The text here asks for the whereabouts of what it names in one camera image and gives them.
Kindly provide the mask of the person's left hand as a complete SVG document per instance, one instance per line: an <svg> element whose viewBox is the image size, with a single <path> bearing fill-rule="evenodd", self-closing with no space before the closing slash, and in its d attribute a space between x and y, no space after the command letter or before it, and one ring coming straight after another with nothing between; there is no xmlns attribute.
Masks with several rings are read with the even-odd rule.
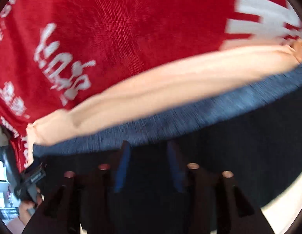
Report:
<svg viewBox="0 0 302 234"><path fill-rule="evenodd" d="M43 202L43 198L40 191L37 192L36 200L37 200L36 203L32 201L21 201L19 205L19 219L25 226L31 219L29 210L33 208L38 208L40 204Z"/></svg>

